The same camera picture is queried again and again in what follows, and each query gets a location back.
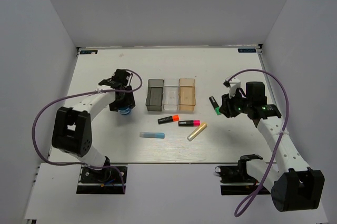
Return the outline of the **blue tape roll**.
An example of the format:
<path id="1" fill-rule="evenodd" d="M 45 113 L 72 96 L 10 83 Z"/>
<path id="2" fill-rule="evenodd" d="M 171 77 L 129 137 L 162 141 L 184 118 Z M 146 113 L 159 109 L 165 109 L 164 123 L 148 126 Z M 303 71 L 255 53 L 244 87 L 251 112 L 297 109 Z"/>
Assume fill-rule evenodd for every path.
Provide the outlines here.
<path id="1" fill-rule="evenodd" d="M 132 109 L 130 107 L 122 107 L 117 110 L 117 112 L 121 115 L 128 115 L 130 114 Z"/>

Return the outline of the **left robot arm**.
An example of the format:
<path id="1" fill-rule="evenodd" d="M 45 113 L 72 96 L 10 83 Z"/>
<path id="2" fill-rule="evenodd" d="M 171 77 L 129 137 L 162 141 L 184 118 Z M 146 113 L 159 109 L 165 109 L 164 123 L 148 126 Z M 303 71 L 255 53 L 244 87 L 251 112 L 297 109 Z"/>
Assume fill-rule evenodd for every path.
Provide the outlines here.
<path id="1" fill-rule="evenodd" d="M 93 175 L 99 181 L 107 181 L 111 176 L 110 161 L 92 144 L 92 121 L 106 107 L 110 111 L 127 115 L 135 107 L 135 100 L 128 80 L 120 83 L 115 80 L 104 80 L 99 85 L 110 89 L 98 90 L 73 107 L 58 109 L 52 146 L 77 158 L 83 165 L 93 170 Z"/>

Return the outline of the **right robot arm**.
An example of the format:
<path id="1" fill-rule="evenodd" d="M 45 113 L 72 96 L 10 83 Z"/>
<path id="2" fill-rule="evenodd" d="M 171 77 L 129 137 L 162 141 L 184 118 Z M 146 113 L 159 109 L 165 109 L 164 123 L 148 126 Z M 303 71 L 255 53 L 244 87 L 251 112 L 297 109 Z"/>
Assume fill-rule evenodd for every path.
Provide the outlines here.
<path id="1" fill-rule="evenodd" d="M 274 104 L 267 103 L 262 82 L 246 83 L 234 78 L 225 81 L 229 92 L 222 96 L 219 111 L 227 118 L 246 114 L 274 153 L 278 170 L 270 170 L 263 186 L 271 193 L 273 204 L 280 212 L 317 209 L 324 186 L 324 175 L 313 170 L 301 157 L 289 134 L 282 129 L 284 120 Z"/>

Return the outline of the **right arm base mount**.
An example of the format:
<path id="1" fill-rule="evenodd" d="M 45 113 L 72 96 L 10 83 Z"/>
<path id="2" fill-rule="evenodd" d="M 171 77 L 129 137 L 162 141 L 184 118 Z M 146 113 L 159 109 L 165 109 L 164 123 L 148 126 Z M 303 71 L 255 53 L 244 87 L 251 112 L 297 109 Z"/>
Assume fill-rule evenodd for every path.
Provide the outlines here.
<path id="1" fill-rule="evenodd" d="M 220 177 L 222 196 L 248 196 L 259 185 L 259 182 L 250 176 L 243 178 L 237 166 L 216 166 L 214 172 Z"/>

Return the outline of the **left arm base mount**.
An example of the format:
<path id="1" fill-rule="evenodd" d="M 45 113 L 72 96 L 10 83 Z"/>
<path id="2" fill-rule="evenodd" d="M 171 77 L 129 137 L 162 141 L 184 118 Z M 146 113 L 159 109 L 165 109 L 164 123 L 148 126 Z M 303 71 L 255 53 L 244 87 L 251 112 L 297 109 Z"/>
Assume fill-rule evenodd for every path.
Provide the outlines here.
<path id="1" fill-rule="evenodd" d="M 99 171 L 90 170 L 87 167 L 81 168 L 78 179 L 78 195 L 123 195 L 122 180 L 118 171 L 111 171 L 101 174 Z"/>

